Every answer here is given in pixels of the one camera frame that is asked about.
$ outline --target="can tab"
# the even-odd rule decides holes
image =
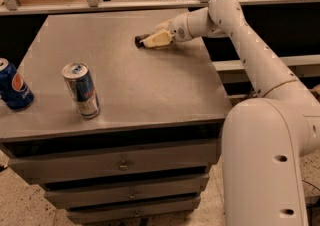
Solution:
[[[72,70],[72,74],[78,74],[80,71],[82,71],[82,69],[83,69],[83,66],[78,65]]]

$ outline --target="floor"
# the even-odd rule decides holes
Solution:
[[[8,158],[0,151],[0,171]],[[301,158],[306,196],[320,195],[320,151]],[[10,168],[0,172],[0,226],[71,226],[64,210],[56,209],[44,198],[37,185],[30,186]],[[225,226],[221,159],[210,171],[201,203],[193,212],[180,212],[148,217],[147,226]],[[139,226],[141,219],[101,222],[92,226]]]

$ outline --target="desk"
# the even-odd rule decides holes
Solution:
[[[1,103],[1,149],[72,221],[198,206],[231,104],[202,39],[134,44],[182,12],[49,16],[23,59],[18,70],[35,101],[21,112]],[[75,61],[89,65],[96,85],[101,112],[91,120],[80,117],[61,75]]]

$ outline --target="pepsi logo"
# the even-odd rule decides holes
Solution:
[[[25,89],[23,79],[19,73],[16,73],[12,79],[12,88],[17,92],[23,91]]]

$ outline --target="drawer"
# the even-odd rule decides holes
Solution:
[[[146,202],[138,205],[100,207],[91,210],[68,212],[67,217],[76,224],[85,224],[194,210],[199,206],[199,203],[199,197],[184,197],[173,200]]]
[[[142,182],[105,184],[46,192],[45,197],[57,208],[92,206],[105,203],[134,202],[155,197],[186,193],[200,194],[207,185],[209,175],[189,175],[153,179]]]
[[[9,166],[29,184],[43,184],[207,166],[219,155],[218,140],[205,139],[12,159]]]

